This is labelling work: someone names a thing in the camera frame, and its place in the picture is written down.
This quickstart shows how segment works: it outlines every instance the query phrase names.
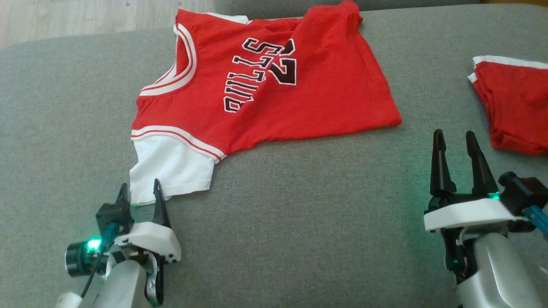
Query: gray fabric surface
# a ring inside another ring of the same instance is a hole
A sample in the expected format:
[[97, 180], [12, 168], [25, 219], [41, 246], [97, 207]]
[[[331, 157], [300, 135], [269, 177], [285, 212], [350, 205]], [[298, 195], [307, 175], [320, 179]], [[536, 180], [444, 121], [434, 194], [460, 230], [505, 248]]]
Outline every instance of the gray fabric surface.
[[[214, 0], [215, 12], [226, 15], [247, 15], [249, 18], [280, 18], [302, 16], [309, 7], [339, 4], [343, 0]], [[477, 4], [480, 0], [353, 0], [360, 10], [435, 7], [455, 4]]]
[[[210, 191], [170, 200], [184, 258], [166, 268], [165, 307], [454, 307], [442, 239], [423, 229], [433, 131], [444, 130], [460, 191], [472, 187], [469, 129], [495, 175], [513, 170], [548, 183], [546, 157], [491, 147], [466, 78], [475, 55], [548, 62], [547, 9], [363, 16], [402, 125], [262, 144], [217, 165]], [[0, 307], [51, 307], [62, 292], [82, 290], [85, 278], [65, 272], [64, 251], [98, 234], [94, 213], [128, 180], [134, 101], [170, 67], [172, 45], [165, 29], [0, 52]], [[152, 208], [133, 215], [148, 220]], [[545, 290], [548, 244], [538, 232], [511, 241]]]

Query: sofa backrest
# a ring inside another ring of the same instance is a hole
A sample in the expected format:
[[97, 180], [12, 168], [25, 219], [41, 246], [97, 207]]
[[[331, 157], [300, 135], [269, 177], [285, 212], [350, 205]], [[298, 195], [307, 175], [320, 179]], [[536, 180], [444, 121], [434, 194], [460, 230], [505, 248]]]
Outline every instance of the sofa backrest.
[[[255, 18], [303, 16], [309, 7], [338, 4], [342, 0], [214, 0], [215, 12], [226, 15], [247, 15]], [[477, 4], [480, 0], [354, 0], [360, 10], [382, 10], [413, 7], [436, 7], [455, 4]]]

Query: red jersey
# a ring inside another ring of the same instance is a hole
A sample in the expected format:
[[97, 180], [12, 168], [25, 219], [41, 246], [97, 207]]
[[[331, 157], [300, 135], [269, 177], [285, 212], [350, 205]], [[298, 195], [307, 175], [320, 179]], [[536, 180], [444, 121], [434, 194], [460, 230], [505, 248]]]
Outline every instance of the red jersey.
[[154, 178], [167, 196], [209, 189], [214, 164], [263, 141], [400, 124], [361, 21], [350, 1], [272, 21], [179, 10], [175, 63], [137, 99], [132, 203]]

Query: folded red garment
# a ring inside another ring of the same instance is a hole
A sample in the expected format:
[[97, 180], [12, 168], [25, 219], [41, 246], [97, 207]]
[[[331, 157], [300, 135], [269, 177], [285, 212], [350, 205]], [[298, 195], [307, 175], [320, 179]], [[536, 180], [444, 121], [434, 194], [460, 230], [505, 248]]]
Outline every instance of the folded red garment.
[[468, 76], [489, 117], [497, 149], [548, 154], [548, 64], [477, 56]]

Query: light wood floor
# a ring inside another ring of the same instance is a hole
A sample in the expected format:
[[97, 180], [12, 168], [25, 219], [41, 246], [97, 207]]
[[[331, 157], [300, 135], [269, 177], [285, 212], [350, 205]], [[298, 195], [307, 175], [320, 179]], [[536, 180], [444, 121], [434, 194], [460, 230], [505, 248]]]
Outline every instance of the light wood floor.
[[0, 49], [37, 39], [171, 27], [177, 8], [213, 0], [0, 0]]

